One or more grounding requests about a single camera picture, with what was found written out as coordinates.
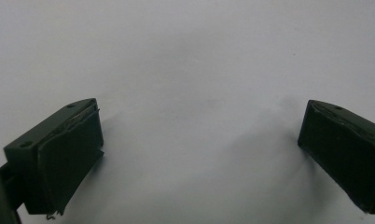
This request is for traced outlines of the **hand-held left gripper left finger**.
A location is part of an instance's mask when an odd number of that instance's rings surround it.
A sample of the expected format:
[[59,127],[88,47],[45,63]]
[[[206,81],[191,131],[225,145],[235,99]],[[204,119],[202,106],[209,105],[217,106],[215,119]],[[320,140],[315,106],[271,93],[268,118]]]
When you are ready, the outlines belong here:
[[62,214],[91,167],[104,155],[94,98],[62,107],[4,147],[11,172],[26,190],[32,215]]

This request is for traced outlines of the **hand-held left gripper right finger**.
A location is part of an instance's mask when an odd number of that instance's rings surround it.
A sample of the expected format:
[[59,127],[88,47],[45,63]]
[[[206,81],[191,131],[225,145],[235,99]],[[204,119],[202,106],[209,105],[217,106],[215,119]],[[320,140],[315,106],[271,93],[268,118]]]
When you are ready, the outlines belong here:
[[375,123],[341,106],[310,100],[298,146],[356,206],[375,214]]

